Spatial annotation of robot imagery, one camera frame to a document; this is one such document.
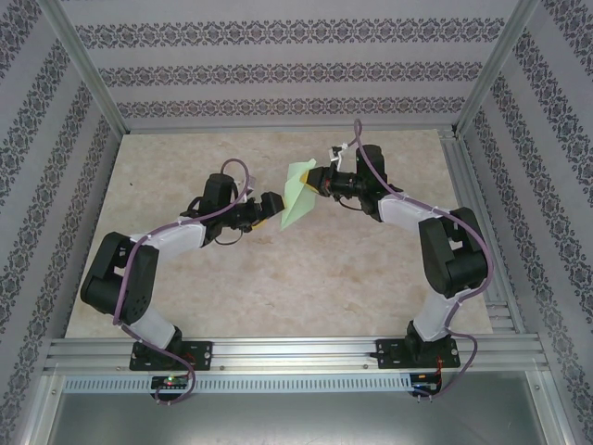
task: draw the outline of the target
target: black mounting plate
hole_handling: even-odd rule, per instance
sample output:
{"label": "black mounting plate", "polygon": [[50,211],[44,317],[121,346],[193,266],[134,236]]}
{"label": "black mounting plate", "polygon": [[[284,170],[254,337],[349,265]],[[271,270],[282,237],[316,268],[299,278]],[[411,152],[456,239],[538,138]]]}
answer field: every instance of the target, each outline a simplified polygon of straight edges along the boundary
{"label": "black mounting plate", "polygon": [[[194,366],[195,371],[209,371],[212,362],[211,341],[183,341],[181,352],[176,353],[182,359]],[[146,346],[135,342],[130,357],[131,371],[186,371],[187,368],[177,361],[148,350]]]}
{"label": "black mounting plate", "polygon": [[375,340],[376,352],[371,357],[377,359],[379,369],[414,369],[436,368],[436,360],[440,358],[443,368],[459,368],[461,366],[457,343],[447,338],[442,346],[434,351],[434,355],[426,355],[414,360],[406,348],[404,338],[379,338]]}

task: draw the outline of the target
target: wall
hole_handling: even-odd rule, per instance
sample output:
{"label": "wall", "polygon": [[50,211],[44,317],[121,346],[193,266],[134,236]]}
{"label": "wall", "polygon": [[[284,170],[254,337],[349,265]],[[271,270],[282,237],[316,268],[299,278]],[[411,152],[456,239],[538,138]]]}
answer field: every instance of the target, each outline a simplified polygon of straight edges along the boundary
{"label": "wall", "polygon": [[516,0],[63,3],[132,129],[455,122]]}
{"label": "wall", "polygon": [[62,337],[119,141],[32,0],[0,1],[0,444]]}
{"label": "wall", "polygon": [[593,2],[543,1],[466,134],[507,273],[593,443]]}

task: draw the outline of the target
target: beige tabletop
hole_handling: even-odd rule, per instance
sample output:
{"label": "beige tabletop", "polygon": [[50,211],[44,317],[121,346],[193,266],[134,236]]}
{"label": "beige tabletop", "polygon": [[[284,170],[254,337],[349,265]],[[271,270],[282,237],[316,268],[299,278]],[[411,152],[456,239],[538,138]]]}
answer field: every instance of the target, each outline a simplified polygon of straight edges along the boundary
{"label": "beige tabletop", "polygon": [[[232,157],[257,179],[256,196],[283,193],[288,164],[351,139],[333,133],[128,135],[121,144],[87,268],[103,237],[147,232],[174,221]],[[389,182],[441,208],[458,207],[435,131],[366,132],[382,147]],[[348,153],[342,170],[354,170]],[[242,170],[229,173],[239,179]],[[358,202],[348,201],[356,207]],[[223,232],[231,241],[236,233]],[[317,198],[315,209],[280,231],[280,215],[234,246],[214,244],[160,263],[152,304],[185,337],[390,336],[405,333],[428,284],[417,235]],[[481,297],[454,320],[491,333]],[[111,318],[77,299],[67,337],[121,337]]]}

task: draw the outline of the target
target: green paper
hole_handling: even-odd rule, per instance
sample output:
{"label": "green paper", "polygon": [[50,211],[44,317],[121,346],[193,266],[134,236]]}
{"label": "green paper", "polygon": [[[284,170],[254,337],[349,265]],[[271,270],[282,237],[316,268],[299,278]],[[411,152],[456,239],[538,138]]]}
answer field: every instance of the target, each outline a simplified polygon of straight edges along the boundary
{"label": "green paper", "polygon": [[286,184],[284,185],[284,205],[282,212],[281,230],[284,230],[296,220],[302,218],[315,207],[316,193],[300,182],[300,177],[315,167],[317,161],[295,162],[288,166]]}

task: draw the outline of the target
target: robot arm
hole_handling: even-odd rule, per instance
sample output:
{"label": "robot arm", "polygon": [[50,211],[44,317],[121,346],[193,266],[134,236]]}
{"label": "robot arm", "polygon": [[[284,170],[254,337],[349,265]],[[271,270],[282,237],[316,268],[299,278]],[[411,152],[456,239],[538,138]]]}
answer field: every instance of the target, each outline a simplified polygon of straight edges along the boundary
{"label": "robot arm", "polygon": [[[448,342],[448,318],[456,303],[478,288],[487,275],[484,251],[462,227],[407,199],[390,195],[377,181],[357,149],[357,171],[341,172],[339,165],[345,146],[333,147],[329,167],[318,167],[302,181],[323,197],[335,200],[357,197],[364,213],[380,223],[391,223],[418,234],[423,254],[424,274],[431,286],[423,309],[410,322],[406,349],[415,363],[435,362],[436,351]],[[379,146],[365,145],[373,167],[384,181],[385,160]],[[391,185],[397,192],[401,189]],[[468,224],[481,236],[473,212],[467,208],[449,214]]]}
{"label": "robot arm", "polygon": [[[223,209],[237,195],[234,179],[224,173],[208,178],[202,197],[197,197],[177,219],[178,225],[151,235],[137,250],[126,286],[120,320],[138,337],[162,350],[179,347],[181,331],[150,307],[158,263],[210,244],[224,227],[250,232],[284,209],[283,199],[273,192],[251,197],[218,217],[203,222],[186,222]],[[115,314],[123,276],[132,248],[146,234],[126,236],[112,232],[105,236],[81,288],[81,299],[101,313]]]}

